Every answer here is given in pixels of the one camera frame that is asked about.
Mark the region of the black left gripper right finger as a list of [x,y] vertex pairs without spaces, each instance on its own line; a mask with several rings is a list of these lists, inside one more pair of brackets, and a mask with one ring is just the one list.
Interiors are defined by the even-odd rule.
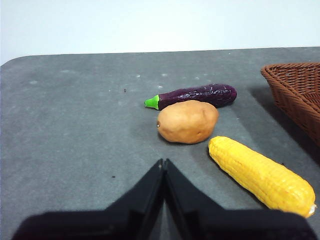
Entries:
[[164,161],[166,203],[184,240],[315,240],[295,213],[268,209],[227,210]]

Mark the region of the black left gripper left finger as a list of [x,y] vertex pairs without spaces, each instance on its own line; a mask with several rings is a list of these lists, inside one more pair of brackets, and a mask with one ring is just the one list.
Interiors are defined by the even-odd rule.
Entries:
[[163,204],[164,160],[158,160],[104,210],[52,211],[26,218],[14,240],[147,239]]

